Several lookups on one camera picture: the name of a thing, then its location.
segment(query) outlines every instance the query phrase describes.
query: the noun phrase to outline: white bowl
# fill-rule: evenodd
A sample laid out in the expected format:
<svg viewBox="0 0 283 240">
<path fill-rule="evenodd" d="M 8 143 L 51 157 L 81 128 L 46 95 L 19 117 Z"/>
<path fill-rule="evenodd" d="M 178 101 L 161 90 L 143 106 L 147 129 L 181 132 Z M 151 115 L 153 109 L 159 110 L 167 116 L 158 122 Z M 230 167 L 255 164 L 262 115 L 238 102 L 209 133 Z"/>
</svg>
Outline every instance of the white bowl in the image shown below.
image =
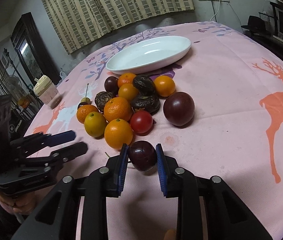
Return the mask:
<svg viewBox="0 0 283 240">
<path fill-rule="evenodd" d="M 188 38 L 181 36 L 164 36 L 141 41 L 111 57 L 106 68 L 115 74 L 153 71 L 180 60 L 191 45 Z"/>
</svg>

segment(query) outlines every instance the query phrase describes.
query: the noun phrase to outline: cherry tomato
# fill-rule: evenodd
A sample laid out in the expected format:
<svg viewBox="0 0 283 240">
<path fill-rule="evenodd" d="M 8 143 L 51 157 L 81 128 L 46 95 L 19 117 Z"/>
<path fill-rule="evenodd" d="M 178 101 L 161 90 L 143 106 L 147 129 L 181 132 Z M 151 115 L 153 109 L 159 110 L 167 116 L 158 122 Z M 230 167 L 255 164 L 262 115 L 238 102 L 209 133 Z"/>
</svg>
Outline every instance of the cherry tomato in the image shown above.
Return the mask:
<svg viewBox="0 0 283 240">
<path fill-rule="evenodd" d="M 146 133 L 153 126 L 152 115 L 145 110 L 140 110 L 132 115 L 130 126 L 136 133 Z"/>
</svg>

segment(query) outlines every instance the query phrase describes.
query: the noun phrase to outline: pink tablecloth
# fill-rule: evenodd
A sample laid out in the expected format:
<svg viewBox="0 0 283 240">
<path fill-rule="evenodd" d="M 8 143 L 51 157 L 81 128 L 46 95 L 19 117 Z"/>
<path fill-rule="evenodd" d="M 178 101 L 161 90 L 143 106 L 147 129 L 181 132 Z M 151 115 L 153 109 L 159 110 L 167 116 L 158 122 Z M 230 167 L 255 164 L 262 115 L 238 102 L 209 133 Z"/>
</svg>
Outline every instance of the pink tablecloth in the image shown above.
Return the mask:
<svg viewBox="0 0 283 240">
<path fill-rule="evenodd" d="M 63 102 L 55 110 L 43 106 L 27 134 L 75 130 L 89 146 L 86 155 L 67 163 L 59 179 L 87 176 L 117 155 L 104 139 L 86 134 L 76 119 L 77 104 L 104 90 L 111 75 L 107 60 L 124 47 L 164 35 L 187 37 L 189 53 L 152 73 L 174 78 L 177 90 L 195 101 L 196 118 L 187 128 L 168 123 L 162 109 L 154 130 L 145 137 L 161 143 L 166 155 L 195 175 L 221 176 L 251 209 L 274 240 L 283 237 L 283 62 L 246 36 L 215 22 L 155 28 L 106 46 L 82 61 L 59 86 Z M 44 149 L 38 156 L 50 153 Z M 129 164 L 119 199 L 107 200 L 110 239 L 160 240 L 176 226 L 177 200 L 165 199 L 157 173 L 146 176 Z"/>
</svg>

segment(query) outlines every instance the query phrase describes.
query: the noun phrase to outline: checkered curtain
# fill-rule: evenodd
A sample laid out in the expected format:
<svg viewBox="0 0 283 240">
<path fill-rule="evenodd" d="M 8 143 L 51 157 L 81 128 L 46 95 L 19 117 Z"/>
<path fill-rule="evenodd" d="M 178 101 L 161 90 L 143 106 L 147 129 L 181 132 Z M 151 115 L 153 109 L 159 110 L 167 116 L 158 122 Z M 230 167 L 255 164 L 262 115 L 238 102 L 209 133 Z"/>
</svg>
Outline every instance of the checkered curtain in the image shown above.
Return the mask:
<svg viewBox="0 0 283 240">
<path fill-rule="evenodd" d="M 70 54 L 106 33 L 153 16 L 194 9 L 192 0 L 42 0 Z"/>
</svg>

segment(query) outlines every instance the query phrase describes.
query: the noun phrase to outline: orange deer print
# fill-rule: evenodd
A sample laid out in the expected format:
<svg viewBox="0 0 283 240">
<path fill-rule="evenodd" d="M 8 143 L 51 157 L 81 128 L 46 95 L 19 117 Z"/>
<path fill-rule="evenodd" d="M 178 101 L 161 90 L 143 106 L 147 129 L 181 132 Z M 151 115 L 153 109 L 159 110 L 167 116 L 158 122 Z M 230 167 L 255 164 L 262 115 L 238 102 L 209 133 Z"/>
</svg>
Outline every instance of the orange deer print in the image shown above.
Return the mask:
<svg viewBox="0 0 283 240">
<path fill-rule="evenodd" d="M 59 114 L 59 111 L 65 108 L 64 105 L 65 105 L 65 102 L 60 103 L 60 104 L 54 109 L 54 112 L 53 112 L 53 114 L 52 114 L 52 117 L 51 117 L 49 123 L 48 123 L 48 124 L 45 124 L 45 125 L 42 125 L 42 126 L 36 127 L 36 128 L 34 129 L 34 131 L 33 131 L 33 134 L 34 134 L 34 133 L 38 133 L 38 132 L 43 132 L 44 134 L 46 134 L 47 131 L 48 131 L 48 129 L 50 128 L 52 122 L 57 119 L 58 114 Z"/>
<path fill-rule="evenodd" d="M 283 68 L 280 65 L 277 65 L 275 63 L 273 65 L 271 62 L 264 58 L 263 63 L 269 70 L 259 67 L 257 63 L 253 64 L 253 67 L 266 71 L 274 76 L 277 76 L 283 82 Z M 281 178 L 276 170 L 274 159 L 274 138 L 275 133 L 279 130 L 280 125 L 283 123 L 283 92 L 276 92 L 274 94 L 270 94 L 260 100 L 259 104 L 261 105 L 261 107 L 263 107 L 263 105 L 265 106 L 272 119 L 270 127 L 266 130 L 266 135 L 269 141 L 272 174 L 275 177 L 275 182 L 280 183 Z"/>
</svg>

